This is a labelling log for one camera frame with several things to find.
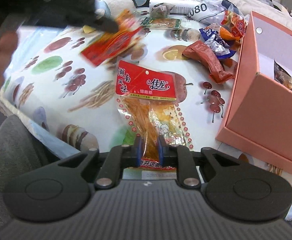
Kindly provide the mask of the red orange noodle snack packet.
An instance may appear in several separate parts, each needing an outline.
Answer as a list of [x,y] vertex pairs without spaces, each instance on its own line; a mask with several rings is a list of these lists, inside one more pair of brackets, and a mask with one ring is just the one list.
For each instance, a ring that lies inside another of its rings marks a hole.
[[141,168],[172,171],[160,165],[157,140],[168,145],[194,147],[180,108],[187,97],[186,79],[174,72],[159,72],[120,60],[115,85],[118,112],[126,123],[123,144],[132,145],[136,137],[143,142]]

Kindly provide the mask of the red yellow snack packet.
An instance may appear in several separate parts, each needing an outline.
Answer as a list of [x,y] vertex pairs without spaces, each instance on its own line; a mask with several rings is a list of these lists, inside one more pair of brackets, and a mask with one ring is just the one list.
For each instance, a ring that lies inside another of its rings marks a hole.
[[80,55],[94,66],[99,66],[138,44],[142,37],[141,26],[134,13],[123,10],[115,19],[119,30],[103,33],[81,51]]

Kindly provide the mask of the grey black snack bag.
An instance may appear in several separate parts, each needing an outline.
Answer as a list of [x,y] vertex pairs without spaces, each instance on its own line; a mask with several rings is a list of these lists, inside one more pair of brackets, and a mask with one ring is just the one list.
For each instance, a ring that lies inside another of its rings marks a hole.
[[150,17],[151,18],[167,18],[174,7],[175,5],[171,3],[156,4],[150,9]]

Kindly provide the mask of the fruit print tablecloth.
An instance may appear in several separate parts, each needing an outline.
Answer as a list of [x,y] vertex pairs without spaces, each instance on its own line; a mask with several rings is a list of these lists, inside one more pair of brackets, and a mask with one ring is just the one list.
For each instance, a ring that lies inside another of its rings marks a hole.
[[[116,77],[118,59],[99,66],[85,60],[81,51],[98,31],[85,34],[68,28],[58,32],[38,28],[26,35],[15,52],[7,79],[0,92],[3,106],[16,114],[27,129],[59,158],[80,150],[98,148],[102,152],[123,144],[126,123],[118,112]],[[292,175],[217,141],[216,134],[225,117],[233,81],[217,85],[198,62],[182,55],[192,38],[176,38],[175,30],[141,29],[141,41],[119,56],[138,66],[182,75],[187,97],[180,104],[194,147],[207,146],[280,175],[292,185]],[[125,179],[173,179],[176,170],[158,171],[127,168]],[[292,207],[287,215],[292,220]]]

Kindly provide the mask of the white blue plush penguin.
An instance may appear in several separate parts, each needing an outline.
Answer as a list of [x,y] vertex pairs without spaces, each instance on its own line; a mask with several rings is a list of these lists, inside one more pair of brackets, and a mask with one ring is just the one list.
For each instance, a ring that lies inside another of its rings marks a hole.
[[119,29],[113,22],[106,22],[106,19],[116,19],[124,10],[134,12],[136,7],[145,5],[147,0],[95,0],[96,23],[100,23],[102,30],[107,33],[116,33]]

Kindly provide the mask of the long red sausage packet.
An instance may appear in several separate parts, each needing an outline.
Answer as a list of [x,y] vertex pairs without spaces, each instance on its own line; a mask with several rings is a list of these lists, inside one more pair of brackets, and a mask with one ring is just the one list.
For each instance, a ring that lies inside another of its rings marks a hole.
[[209,77],[216,84],[220,85],[235,78],[233,72],[225,70],[216,55],[213,53],[213,50],[200,40],[187,46],[182,52],[182,55],[189,59],[198,61],[205,66],[209,70]]

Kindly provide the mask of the pink cardboard box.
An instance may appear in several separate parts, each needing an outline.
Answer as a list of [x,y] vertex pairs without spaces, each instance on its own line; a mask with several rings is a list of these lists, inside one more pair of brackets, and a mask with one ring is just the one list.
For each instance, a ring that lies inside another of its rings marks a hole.
[[252,12],[216,138],[292,174],[292,91],[274,80],[274,61],[292,77],[292,30]]

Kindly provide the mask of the blue white snack packet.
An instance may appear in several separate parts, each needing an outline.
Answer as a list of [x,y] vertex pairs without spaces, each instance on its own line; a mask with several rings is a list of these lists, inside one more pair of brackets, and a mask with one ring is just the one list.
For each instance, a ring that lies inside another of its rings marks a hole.
[[205,28],[199,29],[199,31],[204,44],[213,51],[218,60],[230,59],[235,55],[236,51],[231,49],[227,41],[233,44],[236,37],[223,26],[218,23],[212,23]]

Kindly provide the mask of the green bordered tofu snack packet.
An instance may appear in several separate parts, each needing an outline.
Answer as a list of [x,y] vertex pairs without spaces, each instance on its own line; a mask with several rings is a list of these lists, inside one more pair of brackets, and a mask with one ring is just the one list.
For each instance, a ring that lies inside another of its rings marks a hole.
[[181,27],[181,19],[178,18],[152,18],[143,17],[139,20],[142,27],[149,29],[179,29]]

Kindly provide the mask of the snack packet inside box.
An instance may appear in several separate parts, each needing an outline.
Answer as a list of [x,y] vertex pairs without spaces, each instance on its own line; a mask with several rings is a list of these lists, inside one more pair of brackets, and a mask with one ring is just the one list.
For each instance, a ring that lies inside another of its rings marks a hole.
[[292,77],[274,61],[274,80],[292,91]]

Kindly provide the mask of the red orange small snack packets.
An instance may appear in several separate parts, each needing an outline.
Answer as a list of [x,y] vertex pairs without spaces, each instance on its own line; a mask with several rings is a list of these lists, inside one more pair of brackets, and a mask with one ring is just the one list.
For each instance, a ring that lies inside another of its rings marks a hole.
[[233,11],[226,10],[223,16],[219,34],[231,49],[238,50],[245,35],[247,22]]

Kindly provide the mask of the white plastic bag 2080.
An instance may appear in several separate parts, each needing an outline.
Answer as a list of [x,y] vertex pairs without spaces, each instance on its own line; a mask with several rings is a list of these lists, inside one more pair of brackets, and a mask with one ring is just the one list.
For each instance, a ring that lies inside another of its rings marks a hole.
[[185,2],[189,9],[186,15],[202,24],[217,23],[227,25],[231,20],[243,20],[244,15],[229,0],[179,0]]

